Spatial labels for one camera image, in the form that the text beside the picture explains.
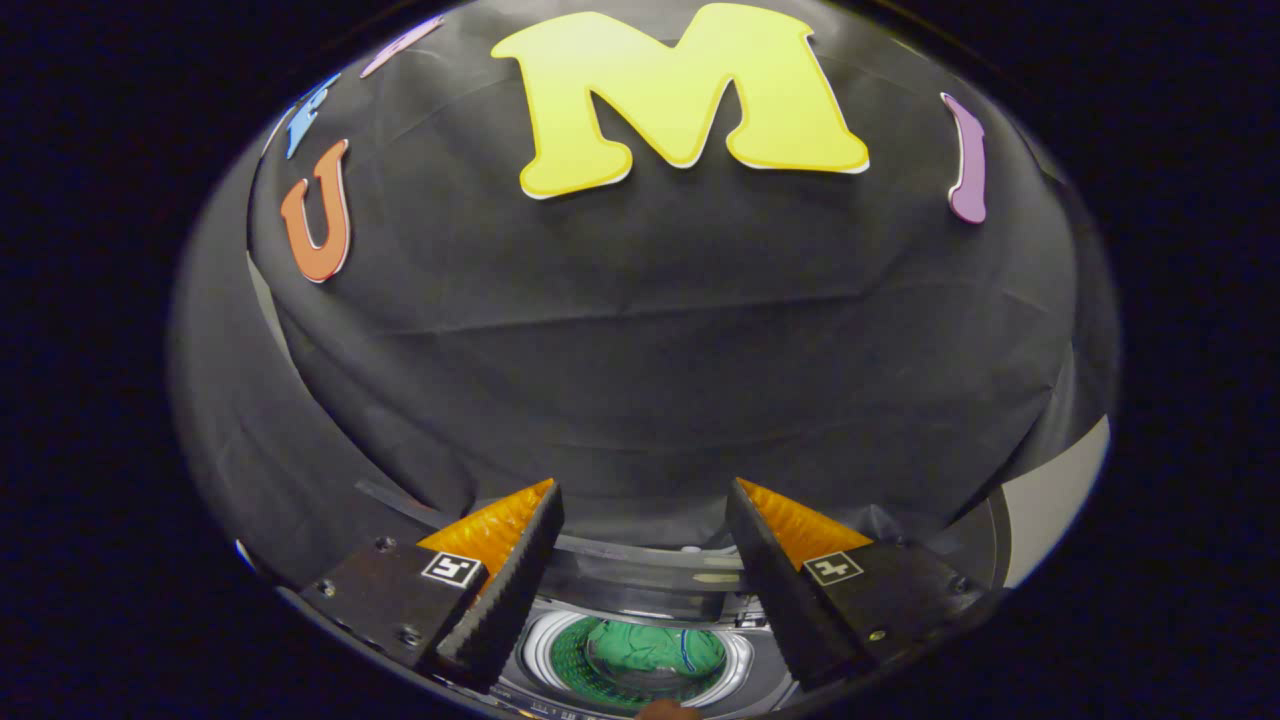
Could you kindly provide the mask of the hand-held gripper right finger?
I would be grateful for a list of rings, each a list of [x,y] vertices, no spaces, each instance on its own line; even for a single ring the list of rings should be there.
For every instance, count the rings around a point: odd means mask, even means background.
[[[733,480],[724,519],[804,691],[897,673],[991,614],[989,588],[927,547],[872,539],[750,480]]]

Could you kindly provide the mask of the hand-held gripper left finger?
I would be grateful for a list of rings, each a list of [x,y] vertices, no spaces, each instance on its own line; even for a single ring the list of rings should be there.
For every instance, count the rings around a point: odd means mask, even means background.
[[[300,593],[356,644],[488,692],[515,648],[564,520],[545,479],[420,539],[365,541]]]

